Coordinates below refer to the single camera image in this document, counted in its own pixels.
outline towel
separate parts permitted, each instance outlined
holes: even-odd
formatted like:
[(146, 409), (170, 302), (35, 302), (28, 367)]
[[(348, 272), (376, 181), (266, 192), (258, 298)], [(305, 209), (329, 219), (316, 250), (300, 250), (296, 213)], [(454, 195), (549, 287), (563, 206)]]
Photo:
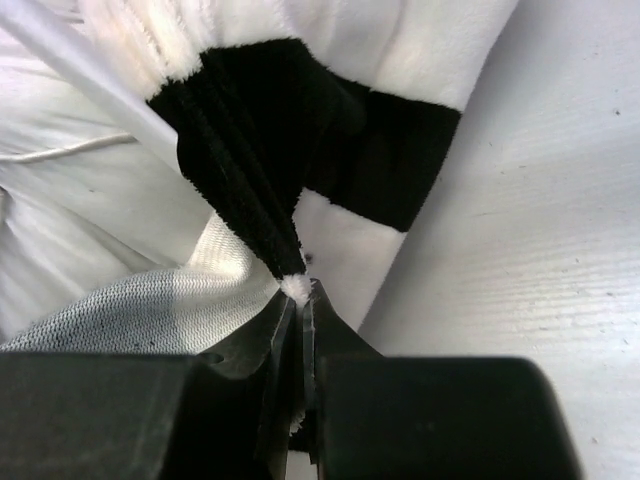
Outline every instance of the towel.
[[(0, 139), (0, 348), (148, 353), (201, 351), (277, 288), (304, 304), (310, 277), (357, 329), (516, 3), (51, 1), (0, 1), (64, 87), (55, 135)], [(99, 122), (71, 139), (69, 112)]]

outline white wooden surface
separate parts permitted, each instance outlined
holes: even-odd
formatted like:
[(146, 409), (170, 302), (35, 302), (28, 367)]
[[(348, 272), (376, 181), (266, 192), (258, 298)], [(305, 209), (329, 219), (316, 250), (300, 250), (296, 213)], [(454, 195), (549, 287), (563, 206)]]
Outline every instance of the white wooden surface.
[(640, 479), (640, 2), (522, 0), (365, 322), (387, 354), (520, 354), (587, 477)]

